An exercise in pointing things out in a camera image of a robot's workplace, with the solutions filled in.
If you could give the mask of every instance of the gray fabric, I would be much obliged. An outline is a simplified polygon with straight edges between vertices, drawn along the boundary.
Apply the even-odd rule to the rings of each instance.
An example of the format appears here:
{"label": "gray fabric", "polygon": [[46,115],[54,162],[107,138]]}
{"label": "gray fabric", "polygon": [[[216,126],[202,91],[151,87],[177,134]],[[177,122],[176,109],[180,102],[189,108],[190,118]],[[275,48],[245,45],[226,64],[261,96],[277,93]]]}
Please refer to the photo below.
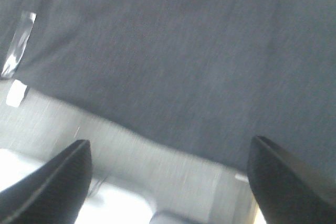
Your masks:
{"label": "gray fabric", "polygon": [[0,66],[4,63],[16,24],[22,12],[23,0],[0,0]]}
{"label": "gray fabric", "polygon": [[163,211],[156,213],[151,219],[150,224],[200,224],[200,223],[179,216],[177,214],[173,214],[168,211]]}
{"label": "gray fabric", "polygon": [[42,0],[15,78],[244,170],[266,135],[336,176],[335,0]]}

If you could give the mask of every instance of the gray cloth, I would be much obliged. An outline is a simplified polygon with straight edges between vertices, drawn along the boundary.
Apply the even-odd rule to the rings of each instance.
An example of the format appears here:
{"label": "gray cloth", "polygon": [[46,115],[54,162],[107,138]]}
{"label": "gray cloth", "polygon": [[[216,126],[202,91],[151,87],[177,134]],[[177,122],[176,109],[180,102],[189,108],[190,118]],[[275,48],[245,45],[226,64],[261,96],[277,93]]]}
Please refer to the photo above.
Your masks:
{"label": "gray cloth", "polygon": [[150,221],[150,224],[200,224],[194,220],[179,216],[172,212],[157,212]]}
{"label": "gray cloth", "polygon": [[31,1],[16,79],[241,170],[259,134],[336,176],[335,0]]}

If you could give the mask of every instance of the floor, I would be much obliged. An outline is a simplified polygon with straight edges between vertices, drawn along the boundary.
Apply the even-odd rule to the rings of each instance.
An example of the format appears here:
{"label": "floor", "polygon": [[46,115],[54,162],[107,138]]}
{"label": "floor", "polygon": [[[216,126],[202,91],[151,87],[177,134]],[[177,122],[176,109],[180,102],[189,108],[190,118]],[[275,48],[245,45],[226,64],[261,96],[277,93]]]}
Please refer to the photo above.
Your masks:
{"label": "floor", "polygon": [[249,223],[255,202],[235,170],[153,143],[32,89],[19,108],[10,107],[5,100],[11,84],[0,81],[0,148],[47,161],[74,140],[89,139],[96,176],[110,174],[154,209],[202,223]]}

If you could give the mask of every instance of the tiled floor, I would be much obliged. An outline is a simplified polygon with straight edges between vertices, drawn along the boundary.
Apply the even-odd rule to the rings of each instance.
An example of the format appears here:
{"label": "tiled floor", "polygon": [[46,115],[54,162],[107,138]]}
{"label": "tiled floor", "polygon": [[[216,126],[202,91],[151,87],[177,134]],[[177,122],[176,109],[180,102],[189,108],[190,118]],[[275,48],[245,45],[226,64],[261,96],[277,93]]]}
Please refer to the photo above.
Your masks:
{"label": "tiled floor", "polygon": [[96,173],[127,181],[153,199],[157,210],[204,223],[244,224],[254,207],[248,184],[236,180],[232,169],[153,143],[34,90],[19,108],[9,107],[10,86],[0,81],[1,148],[46,161],[74,140],[89,139]]}

